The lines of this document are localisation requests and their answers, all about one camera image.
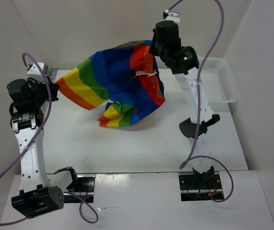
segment orange stripe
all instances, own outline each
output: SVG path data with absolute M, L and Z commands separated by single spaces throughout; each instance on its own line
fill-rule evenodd
M 95 108 L 92 104 L 85 101 L 81 96 L 77 95 L 65 82 L 64 78 L 56 81 L 56 84 L 59 85 L 59 91 L 65 95 L 68 99 L 83 107 L 84 109 L 91 110 Z
M 107 127 L 107 124 L 108 124 L 108 122 L 110 121 L 110 119 L 107 118 L 107 117 L 105 117 L 104 115 L 102 115 L 102 116 L 98 119 L 98 121 L 100 122 L 100 126 L 102 126 L 102 127 Z
M 134 53 L 131 57 L 130 67 L 134 70 L 144 71 L 145 73 L 153 73 L 153 55 L 149 53 L 150 46 L 140 44 L 134 46 Z M 160 84 L 158 77 L 153 75 L 138 76 L 142 87 L 147 91 L 151 100 L 157 105 L 162 105 L 165 99 L 162 97 L 160 91 Z

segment green stripe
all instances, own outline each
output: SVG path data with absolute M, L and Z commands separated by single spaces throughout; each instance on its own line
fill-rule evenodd
M 109 99 L 109 94 L 106 88 L 102 87 L 96 81 L 92 68 L 90 58 L 77 66 L 79 70 L 80 80 L 89 86 L 102 99 Z
M 143 43 L 144 44 L 145 40 L 136 40 L 135 42 Z
M 127 104 L 121 104 L 120 102 L 115 102 L 113 103 L 114 109 L 120 113 L 124 114 L 123 118 L 121 121 L 119 121 L 119 126 L 129 126 L 131 124 L 131 114 L 136 111 L 136 108 L 131 105 Z

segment rainbow striped fabric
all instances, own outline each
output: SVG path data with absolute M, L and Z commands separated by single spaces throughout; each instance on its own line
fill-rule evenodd
M 134 41 L 96 52 L 56 84 L 67 98 L 88 110 L 112 101 L 99 118 L 100 126 L 133 125 L 165 101 L 156 60 L 148 52 L 150 44 Z

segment plastic basket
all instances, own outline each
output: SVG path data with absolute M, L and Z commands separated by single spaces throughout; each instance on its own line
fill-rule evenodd
M 209 57 L 203 65 L 201 80 L 210 103 L 233 103 L 237 101 L 233 72 L 222 58 Z

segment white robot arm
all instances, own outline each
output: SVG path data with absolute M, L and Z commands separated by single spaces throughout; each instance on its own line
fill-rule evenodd
M 29 78 L 17 79 L 7 85 L 13 103 L 10 105 L 11 126 L 18 140 L 20 154 L 29 144 L 43 122 L 42 105 L 47 101 L 47 89 L 37 67 L 31 66 Z M 48 79 L 52 101 L 57 99 L 59 86 Z M 21 158 L 21 185 L 19 195 L 11 198 L 12 206 L 31 219 L 58 210 L 64 206 L 63 192 L 51 186 L 46 175 L 43 157 L 43 130 Z
M 194 143 L 197 116 L 200 112 L 200 125 L 198 141 L 196 143 L 195 155 L 209 155 L 206 146 L 207 127 L 220 120 L 219 115 L 214 114 L 207 101 L 202 82 L 197 82 L 197 69 L 199 61 L 195 50 L 190 46 L 181 46 L 178 25 L 174 21 L 162 21 L 156 24 L 153 30 L 154 36 L 149 52 L 158 56 L 169 67 L 179 82 L 186 101 L 189 105 L 190 117 L 180 123 L 181 132 L 189 138 L 191 146 Z M 198 106 L 197 85 L 200 88 L 200 111 Z M 194 161 L 194 173 L 198 176 L 207 177 L 213 175 L 214 168 L 208 159 L 201 158 Z

